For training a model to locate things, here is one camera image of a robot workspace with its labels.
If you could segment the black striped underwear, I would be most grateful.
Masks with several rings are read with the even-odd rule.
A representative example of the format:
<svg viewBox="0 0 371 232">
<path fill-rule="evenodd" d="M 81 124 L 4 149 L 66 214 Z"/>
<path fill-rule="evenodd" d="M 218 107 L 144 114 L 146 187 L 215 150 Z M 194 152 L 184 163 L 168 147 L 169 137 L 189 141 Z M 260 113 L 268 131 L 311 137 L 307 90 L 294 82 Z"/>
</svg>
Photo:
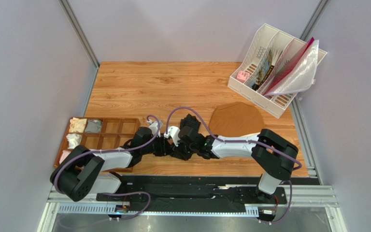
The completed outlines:
<svg viewBox="0 0 371 232">
<path fill-rule="evenodd" d="M 188 114 L 186 117 L 181 119 L 179 128 L 183 129 L 184 127 L 188 126 L 198 132 L 200 129 L 200 125 L 201 125 L 201 122 L 198 121 L 196 116 L 192 116 L 191 114 Z"/>
</svg>

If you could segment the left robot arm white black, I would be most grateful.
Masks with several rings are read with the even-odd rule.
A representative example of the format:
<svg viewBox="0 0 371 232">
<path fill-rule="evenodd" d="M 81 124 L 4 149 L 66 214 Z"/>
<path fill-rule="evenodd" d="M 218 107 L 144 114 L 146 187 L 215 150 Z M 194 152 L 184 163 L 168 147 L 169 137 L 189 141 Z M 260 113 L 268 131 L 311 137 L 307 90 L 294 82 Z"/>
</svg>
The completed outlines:
<svg viewBox="0 0 371 232">
<path fill-rule="evenodd" d="M 58 193 L 78 202 L 92 193 L 116 192 L 122 181 L 108 172 L 131 168 L 144 155 L 165 156 L 171 153 L 169 139 L 178 145 L 179 128 L 168 127 L 160 132 L 162 122 L 154 121 L 149 127 L 140 127 L 127 145 L 111 150 L 90 150 L 76 146 L 52 172 L 50 182 Z"/>
</svg>

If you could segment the orange ribbed underwear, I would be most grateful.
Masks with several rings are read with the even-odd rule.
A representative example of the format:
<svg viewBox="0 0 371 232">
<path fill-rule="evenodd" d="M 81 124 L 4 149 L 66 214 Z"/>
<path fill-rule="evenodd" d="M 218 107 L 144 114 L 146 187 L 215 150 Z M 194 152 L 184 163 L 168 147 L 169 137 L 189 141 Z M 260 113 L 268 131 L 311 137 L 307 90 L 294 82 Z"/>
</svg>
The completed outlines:
<svg viewBox="0 0 371 232">
<path fill-rule="evenodd" d="M 217 106 L 208 127 L 213 134 L 241 137 L 261 132 L 265 123 L 257 108 L 238 101 Z"/>
</svg>

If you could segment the grey rolled underwear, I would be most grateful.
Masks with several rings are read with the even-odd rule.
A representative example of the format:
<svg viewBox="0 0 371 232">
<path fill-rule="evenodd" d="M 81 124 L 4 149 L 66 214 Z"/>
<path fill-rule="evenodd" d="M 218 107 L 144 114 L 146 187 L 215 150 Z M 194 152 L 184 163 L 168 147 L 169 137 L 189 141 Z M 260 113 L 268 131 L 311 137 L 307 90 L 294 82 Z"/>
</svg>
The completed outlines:
<svg viewBox="0 0 371 232">
<path fill-rule="evenodd" d="M 103 122 L 99 119 L 88 119 L 84 133 L 100 133 Z"/>
</svg>

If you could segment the white rolled underwear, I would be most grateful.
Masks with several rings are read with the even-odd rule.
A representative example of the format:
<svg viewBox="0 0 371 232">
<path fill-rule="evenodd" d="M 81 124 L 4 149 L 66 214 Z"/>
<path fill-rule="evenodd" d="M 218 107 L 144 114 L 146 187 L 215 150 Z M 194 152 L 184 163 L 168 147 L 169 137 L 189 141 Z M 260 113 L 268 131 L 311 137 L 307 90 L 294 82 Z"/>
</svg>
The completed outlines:
<svg viewBox="0 0 371 232">
<path fill-rule="evenodd" d="M 77 133 L 71 133 L 66 135 L 66 139 L 68 141 L 68 149 L 74 149 L 80 144 L 82 140 L 82 135 Z"/>
</svg>

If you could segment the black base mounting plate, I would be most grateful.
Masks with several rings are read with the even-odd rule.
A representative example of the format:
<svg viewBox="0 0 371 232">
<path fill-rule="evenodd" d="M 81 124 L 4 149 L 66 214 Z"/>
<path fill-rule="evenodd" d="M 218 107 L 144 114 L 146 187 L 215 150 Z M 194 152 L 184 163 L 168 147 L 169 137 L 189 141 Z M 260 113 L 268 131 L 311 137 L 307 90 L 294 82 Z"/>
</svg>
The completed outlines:
<svg viewBox="0 0 371 232">
<path fill-rule="evenodd" d="M 95 190 L 86 198 L 116 203 L 116 209 L 174 214 L 240 214 L 250 206 L 288 205 L 289 187 L 279 186 L 267 197 L 257 190 L 258 182 L 258 177 L 126 175 L 117 196 L 110 196 L 111 190 Z"/>
</svg>

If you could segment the wooden compartment tray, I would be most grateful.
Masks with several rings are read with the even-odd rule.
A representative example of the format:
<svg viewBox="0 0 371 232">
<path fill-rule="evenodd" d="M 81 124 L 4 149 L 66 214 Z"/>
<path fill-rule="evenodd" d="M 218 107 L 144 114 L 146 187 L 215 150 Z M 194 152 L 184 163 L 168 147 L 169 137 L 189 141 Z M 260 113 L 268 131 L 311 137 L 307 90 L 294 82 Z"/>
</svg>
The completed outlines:
<svg viewBox="0 0 371 232">
<path fill-rule="evenodd" d="M 102 123 L 98 132 L 87 132 L 86 127 L 89 125 L 90 120 L 97 120 Z M 70 125 L 75 124 L 75 117 L 69 119 L 66 126 L 64 136 L 60 148 L 57 153 L 57 157 L 54 162 L 54 168 L 60 165 L 63 161 L 63 153 L 70 152 L 69 141 L 67 135 L 78 134 L 80 139 L 80 145 L 85 146 L 88 149 L 116 149 L 124 145 L 129 139 L 131 139 L 137 129 L 140 127 L 140 121 L 137 118 L 98 118 L 98 117 L 85 117 L 84 124 L 85 128 L 78 131 L 70 131 Z"/>
</svg>

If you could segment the illustrated booklet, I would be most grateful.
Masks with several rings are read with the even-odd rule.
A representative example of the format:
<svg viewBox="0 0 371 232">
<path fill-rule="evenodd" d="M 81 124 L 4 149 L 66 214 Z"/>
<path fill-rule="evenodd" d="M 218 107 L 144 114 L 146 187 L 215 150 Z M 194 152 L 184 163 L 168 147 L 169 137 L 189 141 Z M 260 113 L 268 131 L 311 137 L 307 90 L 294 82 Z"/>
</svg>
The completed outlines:
<svg viewBox="0 0 371 232">
<path fill-rule="evenodd" d="M 257 91 L 272 72 L 282 52 L 282 49 L 276 47 L 268 48 L 260 60 L 258 67 L 245 84 L 254 91 Z"/>
</svg>

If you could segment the white plastic file rack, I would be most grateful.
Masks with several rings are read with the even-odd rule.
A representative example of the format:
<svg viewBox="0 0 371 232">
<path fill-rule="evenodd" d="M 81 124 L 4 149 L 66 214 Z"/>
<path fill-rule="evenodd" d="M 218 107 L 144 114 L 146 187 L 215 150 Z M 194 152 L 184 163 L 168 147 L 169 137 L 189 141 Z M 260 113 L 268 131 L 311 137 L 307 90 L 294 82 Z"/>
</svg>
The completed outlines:
<svg viewBox="0 0 371 232">
<path fill-rule="evenodd" d="M 263 24 L 228 87 L 280 118 L 294 97 L 315 83 L 316 69 L 325 55 L 319 40 L 305 42 Z"/>
</svg>

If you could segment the red plastic folder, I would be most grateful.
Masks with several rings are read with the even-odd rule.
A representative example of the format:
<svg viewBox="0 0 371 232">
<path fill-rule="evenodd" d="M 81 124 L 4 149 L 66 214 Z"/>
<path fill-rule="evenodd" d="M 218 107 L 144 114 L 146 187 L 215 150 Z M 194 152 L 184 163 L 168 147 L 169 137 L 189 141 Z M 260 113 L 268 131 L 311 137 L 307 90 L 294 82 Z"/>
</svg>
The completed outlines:
<svg viewBox="0 0 371 232">
<path fill-rule="evenodd" d="M 263 96 L 274 96 L 306 91 L 314 81 L 318 54 L 318 40 L 312 37 L 304 43 L 293 39 L 258 92 Z"/>
</svg>

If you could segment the clear bubble plastic folder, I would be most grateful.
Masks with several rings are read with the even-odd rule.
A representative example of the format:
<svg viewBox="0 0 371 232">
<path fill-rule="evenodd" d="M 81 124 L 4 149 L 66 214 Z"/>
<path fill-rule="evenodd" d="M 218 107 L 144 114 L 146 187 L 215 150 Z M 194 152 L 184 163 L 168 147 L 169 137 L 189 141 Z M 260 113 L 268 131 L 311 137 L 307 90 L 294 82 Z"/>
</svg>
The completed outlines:
<svg viewBox="0 0 371 232">
<path fill-rule="evenodd" d="M 299 58 L 293 57 L 270 83 L 264 96 L 285 95 L 308 90 L 318 65 L 319 40 L 311 38 Z"/>
</svg>

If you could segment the aluminium rail frame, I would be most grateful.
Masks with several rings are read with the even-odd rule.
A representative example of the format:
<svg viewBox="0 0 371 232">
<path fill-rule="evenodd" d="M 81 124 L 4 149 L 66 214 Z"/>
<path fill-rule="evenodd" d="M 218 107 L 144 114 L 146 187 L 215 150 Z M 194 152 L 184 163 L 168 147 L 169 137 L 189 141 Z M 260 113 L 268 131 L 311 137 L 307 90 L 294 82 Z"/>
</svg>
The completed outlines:
<svg viewBox="0 0 371 232">
<path fill-rule="evenodd" d="M 322 232 L 344 231 L 339 214 L 339 204 L 330 185 L 319 177 L 298 177 L 307 171 L 309 160 L 297 161 L 291 174 L 290 198 L 287 206 L 278 206 L 277 217 L 271 223 L 259 222 L 250 206 L 240 214 L 174 214 L 131 211 L 127 206 L 116 209 L 116 203 L 97 203 L 83 198 L 73 202 L 68 196 L 50 190 L 43 216 L 38 226 L 40 232 Z M 131 173 L 113 169 L 126 175 L 145 176 L 209 176 L 258 177 L 263 169 L 252 158 L 227 157 L 203 159 L 193 155 L 189 160 L 171 156 L 144 155 L 133 166 Z"/>
</svg>

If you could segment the left aluminium corner post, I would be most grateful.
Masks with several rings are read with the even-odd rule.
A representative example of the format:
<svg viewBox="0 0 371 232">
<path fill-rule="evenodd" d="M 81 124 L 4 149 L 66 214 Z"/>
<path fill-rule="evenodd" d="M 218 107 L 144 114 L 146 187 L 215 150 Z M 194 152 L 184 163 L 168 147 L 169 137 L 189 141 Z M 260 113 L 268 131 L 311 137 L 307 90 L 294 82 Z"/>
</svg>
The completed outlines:
<svg viewBox="0 0 371 232">
<path fill-rule="evenodd" d="M 65 15 L 67 16 L 69 22 L 71 23 L 71 26 L 73 27 L 73 29 L 74 29 L 78 39 L 80 40 L 84 50 L 86 51 L 91 63 L 98 70 L 99 67 L 100 67 L 100 62 L 99 62 L 97 56 L 95 55 L 95 52 L 94 52 L 91 44 L 89 43 L 88 38 L 85 35 L 84 30 L 83 30 L 81 24 L 79 23 L 79 20 L 78 20 L 76 14 L 75 14 L 70 2 L 68 0 L 59 0 L 59 3 L 61 5 Z"/>
</svg>

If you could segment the aluminium corner post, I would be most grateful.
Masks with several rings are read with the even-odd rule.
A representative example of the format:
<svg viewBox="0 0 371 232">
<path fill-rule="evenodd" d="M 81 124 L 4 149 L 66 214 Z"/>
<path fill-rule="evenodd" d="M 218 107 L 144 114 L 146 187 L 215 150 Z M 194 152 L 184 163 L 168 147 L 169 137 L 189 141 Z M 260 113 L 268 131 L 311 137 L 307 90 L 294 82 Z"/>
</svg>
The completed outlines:
<svg viewBox="0 0 371 232">
<path fill-rule="evenodd" d="M 59 0 L 59 3 L 61 5 L 65 15 L 67 16 L 69 22 L 71 23 L 71 26 L 73 27 L 73 29 L 74 29 L 78 39 L 80 40 L 84 50 L 86 51 L 91 63 L 98 70 L 99 67 L 100 67 L 100 62 L 99 62 L 97 56 L 95 55 L 95 52 L 94 52 L 91 44 L 89 43 L 88 38 L 85 35 L 84 30 L 83 30 L 81 24 L 79 23 L 79 20 L 78 20 L 76 14 L 75 14 L 70 2 L 68 0 Z"/>
<path fill-rule="evenodd" d="M 315 26 L 317 25 L 319 19 L 323 15 L 323 13 L 324 13 L 325 9 L 327 8 L 327 6 L 329 5 L 329 3 L 330 3 L 330 0 L 320 0 L 318 2 L 315 10 L 313 11 L 309 21 L 307 22 L 304 30 L 302 31 L 302 33 L 300 35 L 301 40 L 306 41 L 307 39 L 309 39 L 311 37 L 311 34 L 312 34 Z"/>
</svg>

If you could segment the right aluminium corner post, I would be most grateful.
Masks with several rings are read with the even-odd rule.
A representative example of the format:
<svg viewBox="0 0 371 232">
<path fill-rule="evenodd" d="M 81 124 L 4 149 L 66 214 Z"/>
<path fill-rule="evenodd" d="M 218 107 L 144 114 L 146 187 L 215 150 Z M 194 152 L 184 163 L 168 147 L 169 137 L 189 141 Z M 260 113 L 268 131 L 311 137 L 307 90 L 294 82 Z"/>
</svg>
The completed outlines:
<svg viewBox="0 0 371 232">
<path fill-rule="evenodd" d="M 311 34 L 312 34 L 315 26 L 317 25 L 319 19 L 323 15 L 323 13 L 324 13 L 325 9 L 327 8 L 327 6 L 329 5 L 329 3 L 330 3 L 330 0 L 320 0 L 318 2 L 315 10 L 313 11 L 309 21 L 307 22 L 304 30 L 302 31 L 302 33 L 300 35 L 301 40 L 306 41 L 307 39 L 309 39 L 311 37 Z"/>
</svg>

